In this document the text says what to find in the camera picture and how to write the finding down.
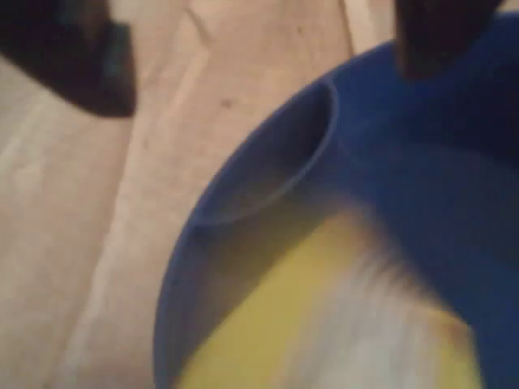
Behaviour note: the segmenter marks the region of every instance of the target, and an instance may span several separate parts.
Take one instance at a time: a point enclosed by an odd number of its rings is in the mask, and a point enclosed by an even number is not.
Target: floor plank
[[[350,55],[338,2],[117,0],[133,120],[70,107],[0,61],[0,381],[152,387],[162,274],[225,158]]]

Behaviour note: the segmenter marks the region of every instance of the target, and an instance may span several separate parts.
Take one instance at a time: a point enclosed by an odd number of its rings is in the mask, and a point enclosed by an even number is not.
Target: blue bowl
[[[381,45],[264,122],[209,185],[169,261],[157,388],[174,385],[197,345],[341,197],[368,204],[472,326],[486,387],[517,387],[517,38],[519,15],[499,16],[447,72],[418,83],[399,77],[393,45]]]

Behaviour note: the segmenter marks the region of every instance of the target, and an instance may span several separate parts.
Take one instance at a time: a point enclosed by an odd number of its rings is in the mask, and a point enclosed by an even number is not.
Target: blue plastic bowl
[[[196,346],[338,195],[371,205],[472,326],[486,387],[519,387],[518,41],[519,15],[500,16],[446,73],[419,83],[401,79],[393,45],[381,45],[262,124],[178,239],[157,308],[157,388],[174,385]],[[221,253],[231,240],[229,263]]]

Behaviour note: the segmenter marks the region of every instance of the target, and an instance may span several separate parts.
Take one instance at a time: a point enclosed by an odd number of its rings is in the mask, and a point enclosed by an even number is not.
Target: wooden floor
[[[152,388],[153,315],[208,180],[274,108],[392,35],[389,0],[113,0],[139,109],[90,116],[0,58],[0,387]]]

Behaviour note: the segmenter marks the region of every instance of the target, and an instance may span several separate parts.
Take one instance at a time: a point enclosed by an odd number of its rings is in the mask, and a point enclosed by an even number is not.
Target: wooden table
[[[388,0],[113,0],[139,108],[102,119],[0,58],[0,386],[152,388],[157,294],[225,158],[301,86],[388,39]]]

